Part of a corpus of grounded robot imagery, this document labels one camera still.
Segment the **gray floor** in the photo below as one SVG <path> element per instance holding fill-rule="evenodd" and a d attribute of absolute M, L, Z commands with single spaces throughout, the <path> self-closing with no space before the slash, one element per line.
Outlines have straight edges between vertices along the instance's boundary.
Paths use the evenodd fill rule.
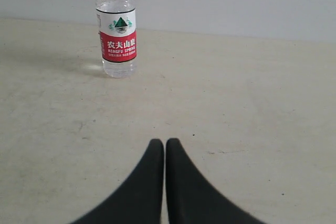
<path fill-rule="evenodd" d="M 79 217 L 154 137 L 268 223 L 335 223 L 336 45 L 141 30 L 138 54 L 110 79 L 95 26 L 0 19 L 0 223 Z"/>

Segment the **black rubber tip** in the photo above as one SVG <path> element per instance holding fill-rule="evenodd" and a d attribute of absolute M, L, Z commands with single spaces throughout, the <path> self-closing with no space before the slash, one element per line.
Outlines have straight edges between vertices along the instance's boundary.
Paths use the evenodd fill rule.
<path fill-rule="evenodd" d="M 170 224 L 262 224 L 221 195 L 176 138 L 166 145 L 166 194 Z"/>
<path fill-rule="evenodd" d="M 150 141 L 138 165 L 104 202 L 73 224 L 159 224 L 161 221 L 164 148 Z"/>

